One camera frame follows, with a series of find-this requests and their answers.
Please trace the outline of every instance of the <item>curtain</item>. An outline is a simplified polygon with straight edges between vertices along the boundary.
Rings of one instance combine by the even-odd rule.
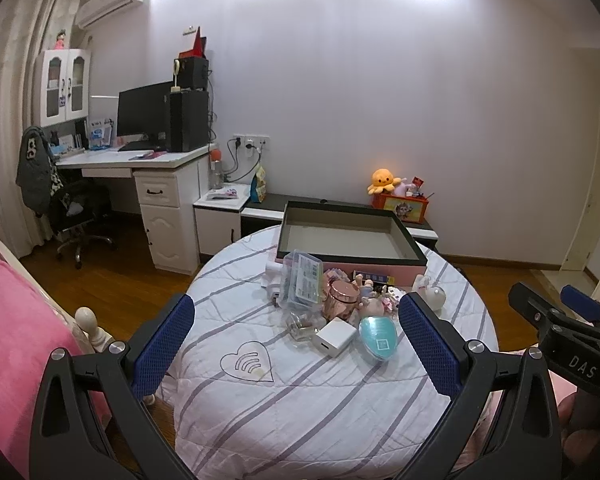
[[[35,124],[34,64],[66,30],[65,45],[80,0],[3,0],[0,3],[0,239],[17,257],[52,235],[22,202],[16,185],[18,151],[25,128]]]

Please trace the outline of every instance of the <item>desk drawer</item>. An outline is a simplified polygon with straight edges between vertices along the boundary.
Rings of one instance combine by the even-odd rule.
[[[131,168],[82,168],[82,176],[95,178],[131,178],[132,175]]]
[[[174,176],[136,175],[135,178],[141,204],[180,207],[178,183]]]

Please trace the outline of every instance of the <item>striped bedsheet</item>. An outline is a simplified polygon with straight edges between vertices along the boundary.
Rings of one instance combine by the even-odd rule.
[[[260,286],[278,232],[225,248],[187,291],[196,320],[158,390],[174,407],[176,451],[200,480],[390,477],[448,398],[436,393],[399,326],[398,351],[384,365],[354,345],[330,358],[296,343]],[[473,287],[422,249],[427,274],[446,291],[443,319],[496,351]]]

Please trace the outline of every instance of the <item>rose gold jar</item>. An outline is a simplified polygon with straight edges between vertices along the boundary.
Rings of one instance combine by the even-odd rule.
[[[331,282],[322,308],[323,316],[327,321],[336,317],[346,321],[358,304],[359,295],[358,287],[353,283],[341,280]]]

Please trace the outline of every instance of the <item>human hand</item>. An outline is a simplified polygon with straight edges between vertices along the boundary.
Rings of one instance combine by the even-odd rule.
[[[560,402],[558,405],[558,420],[560,420],[562,428],[562,448],[564,454],[575,465],[580,465],[596,447],[596,444],[600,440],[600,431],[577,430],[571,434],[566,433],[566,428],[573,413],[575,400],[576,392],[568,395]]]

